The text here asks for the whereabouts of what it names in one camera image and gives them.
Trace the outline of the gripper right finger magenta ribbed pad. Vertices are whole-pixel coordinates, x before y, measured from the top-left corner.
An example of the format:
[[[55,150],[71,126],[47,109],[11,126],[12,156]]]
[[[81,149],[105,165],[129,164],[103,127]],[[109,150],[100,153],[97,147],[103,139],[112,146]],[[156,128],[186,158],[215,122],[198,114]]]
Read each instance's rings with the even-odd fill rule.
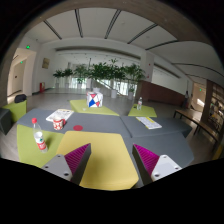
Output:
[[[143,185],[148,185],[181,170],[181,167],[168,155],[159,156],[137,144],[133,145],[132,154],[136,161]]]

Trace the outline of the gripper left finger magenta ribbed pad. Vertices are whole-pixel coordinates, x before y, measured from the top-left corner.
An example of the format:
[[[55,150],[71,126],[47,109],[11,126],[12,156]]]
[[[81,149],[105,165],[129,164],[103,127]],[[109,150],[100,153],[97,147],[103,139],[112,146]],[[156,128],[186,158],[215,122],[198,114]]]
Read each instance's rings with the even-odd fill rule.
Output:
[[[42,169],[79,185],[91,155],[91,144],[83,145],[66,155],[57,154]]]

